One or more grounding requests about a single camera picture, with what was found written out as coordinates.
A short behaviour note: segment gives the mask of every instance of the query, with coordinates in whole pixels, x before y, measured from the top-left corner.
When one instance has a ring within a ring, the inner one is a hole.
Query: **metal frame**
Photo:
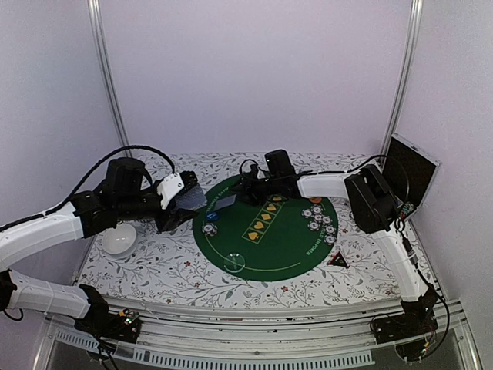
[[[418,42],[419,26],[421,23],[421,10],[423,9],[423,0],[412,0],[411,16],[409,18],[409,27],[407,29],[406,49],[404,52],[404,61],[402,62],[401,76],[397,85],[397,92],[392,106],[391,118],[388,123],[387,132],[384,136],[380,153],[385,154],[391,143],[392,134],[397,129],[397,122],[401,115],[402,104],[407,88],[407,81],[411,72],[411,64],[414,58],[414,50]]]
[[[387,301],[387,309],[379,313],[394,313],[397,302]],[[466,370],[480,370],[471,332],[460,302],[448,302],[451,310],[451,331],[458,339],[458,350]],[[178,314],[143,312],[142,334],[136,345],[119,342],[115,358],[163,368],[295,369],[295,368],[356,368],[373,362],[368,354],[372,349],[392,346],[421,338],[377,345],[369,329],[375,311],[366,311],[374,304],[360,304],[358,309],[341,314],[339,308],[322,310],[299,309],[299,313],[316,314],[297,320],[285,318],[287,310],[273,310],[277,319],[261,317],[247,320],[221,320],[214,317],[193,318]],[[439,332],[447,320],[443,306],[435,314]],[[50,320],[42,342],[35,370],[44,370],[54,342],[96,352],[97,343],[86,333],[76,331],[73,321],[62,316]]]
[[[108,96],[109,105],[112,111],[116,134],[118,135],[120,146],[128,146],[129,137],[123,123],[122,113],[120,111],[118,98],[116,95],[115,84],[113,83],[113,77],[109,65],[108,50],[106,48],[105,35],[102,28],[101,11],[99,9],[99,0],[88,0],[88,5],[92,34],[94,36],[94,43],[96,44],[96,53],[98,55],[99,66],[101,67],[102,79],[105,83],[106,95]],[[125,155],[132,157],[129,150],[125,152]]]

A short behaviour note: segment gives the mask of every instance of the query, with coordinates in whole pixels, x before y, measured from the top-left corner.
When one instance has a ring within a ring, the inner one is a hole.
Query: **green poker mat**
[[[322,199],[320,206],[330,223],[319,223],[318,230],[311,230],[308,225],[314,219],[302,214],[311,209],[313,203],[308,199],[286,200],[278,196],[272,196],[258,207],[237,200],[234,205],[217,211],[219,220],[206,219],[206,213],[214,209],[219,199],[233,194],[229,188],[239,178],[231,177],[208,191],[206,207],[193,219],[193,236],[205,257],[228,274],[253,281],[294,278],[320,264],[337,237],[336,211],[327,198]],[[217,234],[205,235],[204,224],[215,224]],[[330,244],[326,240],[327,229],[333,236],[328,238],[332,241]],[[245,268],[240,272],[231,273],[224,267],[225,257],[231,253],[241,254],[245,259]]]

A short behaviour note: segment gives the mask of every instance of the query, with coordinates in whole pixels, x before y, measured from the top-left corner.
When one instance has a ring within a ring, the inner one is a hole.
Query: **white wall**
[[[97,159],[119,145],[86,2],[0,2],[0,34],[0,224],[5,224],[58,203]],[[68,283],[86,248],[86,240],[54,247],[16,269]],[[32,367],[42,316],[25,315],[13,323],[0,314],[2,370]]]
[[[443,162],[416,215],[448,297],[493,368],[493,6],[424,2],[398,132]]]
[[[129,139],[170,153],[376,153],[411,1],[101,3]]]

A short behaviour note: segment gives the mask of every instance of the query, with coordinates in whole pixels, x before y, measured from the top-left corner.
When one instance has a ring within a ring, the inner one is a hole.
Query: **white table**
[[[239,165],[253,158],[266,167],[263,154],[185,154],[171,156],[178,171],[195,171],[205,190],[238,174]],[[362,156],[291,153],[297,170],[347,169],[361,163]],[[154,179],[169,173],[158,157],[142,156]],[[114,261],[101,249],[99,235],[82,268],[79,283],[94,286],[114,298],[208,308],[304,308],[345,305],[398,298],[399,288],[385,256],[371,237],[361,232],[342,200],[330,199],[339,219],[337,243],[330,255],[313,270],[287,281],[245,281],[212,265],[193,238],[191,221],[171,233],[158,234],[153,222],[135,222],[138,247],[133,256]],[[409,239],[419,258],[420,269],[434,281],[414,232]],[[327,265],[342,251],[350,267]]]

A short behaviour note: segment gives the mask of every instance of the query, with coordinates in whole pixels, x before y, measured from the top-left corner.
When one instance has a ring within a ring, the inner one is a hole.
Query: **white bowl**
[[[115,259],[128,257],[136,249],[137,231],[130,224],[117,225],[102,236],[102,249]]]

